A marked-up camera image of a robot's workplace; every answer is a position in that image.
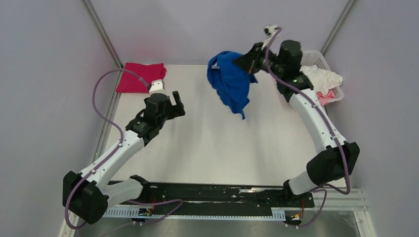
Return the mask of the blue t-shirt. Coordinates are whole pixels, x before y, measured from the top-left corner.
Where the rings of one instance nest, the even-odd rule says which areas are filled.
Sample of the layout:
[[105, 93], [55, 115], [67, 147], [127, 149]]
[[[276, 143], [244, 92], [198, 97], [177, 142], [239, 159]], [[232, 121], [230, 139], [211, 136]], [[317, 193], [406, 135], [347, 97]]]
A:
[[250, 102], [250, 85], [258, 81], [254, 75], [248, 74], [233, 63], [233, 60], [241, 56], [243, 55], [234, 51], [222, 51], [212, 57], [208, 62], [207, 79], [222, 103], [229, 107], [233, 114], [240, 114], [244, 120], [244, 108]]

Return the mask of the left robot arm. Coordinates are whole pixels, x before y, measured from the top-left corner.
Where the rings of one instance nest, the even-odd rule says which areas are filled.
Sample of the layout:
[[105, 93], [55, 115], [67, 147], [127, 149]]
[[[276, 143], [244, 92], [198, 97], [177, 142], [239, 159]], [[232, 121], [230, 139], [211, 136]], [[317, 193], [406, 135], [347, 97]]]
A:
[[153, 93], [145, 98], [145, 109], [128, 123], [121, 138], [108, 151], [80, 172], [70, 171], [64, 176], [62, 200], [66, 217], [72, 212], [94, 224], [110, 207], [132, 199], [145, 204], [151, 199], [149, 182], [138, 175], [112, 185], [109, 181], [160, 133], [166, 121], [185, 115], [178, 91], [172, 92], [171, 97]]

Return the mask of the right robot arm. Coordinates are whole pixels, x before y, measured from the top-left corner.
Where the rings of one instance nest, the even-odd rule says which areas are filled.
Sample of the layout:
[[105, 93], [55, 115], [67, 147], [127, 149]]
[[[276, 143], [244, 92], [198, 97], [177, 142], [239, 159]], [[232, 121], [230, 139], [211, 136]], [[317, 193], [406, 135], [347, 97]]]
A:
[[286, 40], [275, 54], [258, 42], [251, 50], [233, 60], [233, 64], [248, 74], [270, 73], [277, 89], [296, 110], [308, 130], [316, 156], [300, 175], [284, 182], [283, 202], [295, 206], [302, 194], [321, 187], [330, 187], [347, 195], [351, 191], [349, 176], [356, 164], [360, 148], [349, 143], [336, 129], [318, 101], [314, 87], [300, 70], [303, 52], [299, 42]]

